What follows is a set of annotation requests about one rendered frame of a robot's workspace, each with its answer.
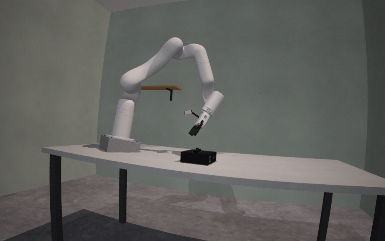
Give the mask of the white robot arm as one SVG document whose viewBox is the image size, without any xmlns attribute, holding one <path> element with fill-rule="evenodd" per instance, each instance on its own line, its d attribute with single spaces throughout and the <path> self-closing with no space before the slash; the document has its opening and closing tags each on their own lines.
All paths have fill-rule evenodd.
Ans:
<svg viewBox="0 0 385 241">
<path fill-rule="evenodd" d="M 224 96 L 218 91 L 213 91 L 214 77 L 205 48 L 194 43 L 183 46 L 181 39 L 171 38 L 149 61 L 126 72 L 120 78 L 120 86 L 124 92 L 117 104 L 112 135 L 106 136 L 135 141 L 130 139 L 130 133 L 136 103 L 141 94 L 141 82 L 160 71 L 171 58 L 177 60 L 195 59 L 204 101 L 201 110 L 207 112 L 211 117 L 213 116 Z"/>
</svg>

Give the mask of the black lighting desk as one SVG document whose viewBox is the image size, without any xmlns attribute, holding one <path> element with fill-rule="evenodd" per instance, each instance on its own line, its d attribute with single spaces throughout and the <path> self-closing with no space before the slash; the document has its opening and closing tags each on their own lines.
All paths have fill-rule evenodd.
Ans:
<svg viewBox="0 0 385 241">
<path fill-rule="evenodd" d="M 202 164 L 209 165 L 216 161 L 216 152 L 213 151 L 203 151 L 199 148 L 186 150 L 181 152 L 181 160 L 183 163 L 193 163 L 193 164 Z"/>
</svg>

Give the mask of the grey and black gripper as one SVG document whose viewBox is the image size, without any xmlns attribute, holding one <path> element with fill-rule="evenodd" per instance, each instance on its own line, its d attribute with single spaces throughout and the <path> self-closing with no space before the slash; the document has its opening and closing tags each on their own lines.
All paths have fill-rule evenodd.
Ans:
<svg viewBox="0 0 385 241">
<path fill-rule="evenodd" d="M 206 117 L 205 117 L 206 116 Z M 210 118 L 211 116 L 205 112 L 205 111 L 201 111 L 201 114 L 199 116 L 199 118 L 196 120 L 196 122 L 194 123 L 194 126 L 192 127 L 192 129 L 190 130 L 189 134 L 191 136 L 196 136 L 197 133 L 199 132 L 200 129 L 203 129 L 203 127 L 205 126 L 206 122 L 208 121 L 208 119 Z"/>
</svg>

